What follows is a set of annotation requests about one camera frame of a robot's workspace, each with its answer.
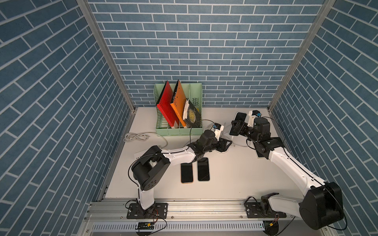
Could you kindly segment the black phone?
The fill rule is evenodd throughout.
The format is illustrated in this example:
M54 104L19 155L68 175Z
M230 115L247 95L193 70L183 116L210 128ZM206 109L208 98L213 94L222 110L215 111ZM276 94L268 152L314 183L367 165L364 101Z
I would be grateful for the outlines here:
M210 180L209 160L207 157L197 162L197 176L199 182L208 182Z

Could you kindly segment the phone with green case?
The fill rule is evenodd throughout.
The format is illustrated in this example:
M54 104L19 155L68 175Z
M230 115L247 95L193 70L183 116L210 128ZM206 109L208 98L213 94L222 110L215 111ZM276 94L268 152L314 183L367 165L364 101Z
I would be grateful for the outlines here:
M244 132L245 128L247 127L247 124L245 123L246 117L246 113L238 112L236 114L235 119L231 122L232 127L229 132L231 136L238 136Z

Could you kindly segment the phone with orange case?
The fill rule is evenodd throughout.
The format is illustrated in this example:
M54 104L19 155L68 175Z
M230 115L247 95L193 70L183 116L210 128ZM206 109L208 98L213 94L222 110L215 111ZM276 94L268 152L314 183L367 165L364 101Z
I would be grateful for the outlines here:
M194 180L193 164L182 163L181 164L181 183L192 183Z

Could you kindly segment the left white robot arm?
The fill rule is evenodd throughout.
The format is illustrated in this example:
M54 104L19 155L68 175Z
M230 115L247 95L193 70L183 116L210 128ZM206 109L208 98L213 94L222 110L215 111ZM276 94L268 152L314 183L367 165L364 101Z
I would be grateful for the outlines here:
M206 130L199 139L183 148L166 150L150 147L131 166L132 182L138 186L137 203L143 210L154 205L154 187L159 183L169 166L193 163L201 160L205 153L214 150L225 152L231 140L220 137L220 131Z

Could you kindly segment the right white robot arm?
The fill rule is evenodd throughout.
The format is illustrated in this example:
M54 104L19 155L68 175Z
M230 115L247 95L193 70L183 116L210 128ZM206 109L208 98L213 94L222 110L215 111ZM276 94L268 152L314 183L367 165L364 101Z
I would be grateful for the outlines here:
M279 137L271 137L270 122L266 118L254 118L251 122L253 124L249 125L234 120L231 131L253 143L254 149L277 165L303 195L302 198L285 197L276 192L263 195L260 202L262 214L283 212L294 215L314 230L345 219L340 186L316 176L290 155Z

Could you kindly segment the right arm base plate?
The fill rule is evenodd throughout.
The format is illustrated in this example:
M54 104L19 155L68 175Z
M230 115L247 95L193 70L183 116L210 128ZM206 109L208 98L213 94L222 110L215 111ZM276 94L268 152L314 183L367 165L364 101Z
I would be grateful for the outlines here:
M287 218L287 215L283 212L269 211L268 213L262 213L259 204L256 202L247 202L245 204L246 214L248 218L271 218L274 219L277 216L279 219Z

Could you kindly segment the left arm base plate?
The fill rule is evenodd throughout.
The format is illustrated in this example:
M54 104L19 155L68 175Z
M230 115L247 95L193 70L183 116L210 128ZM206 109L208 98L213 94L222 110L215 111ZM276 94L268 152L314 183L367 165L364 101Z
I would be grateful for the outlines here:
M127 219L166 219L168 203L154 203L147 209L143 209L139 203L131 203L128 207Z

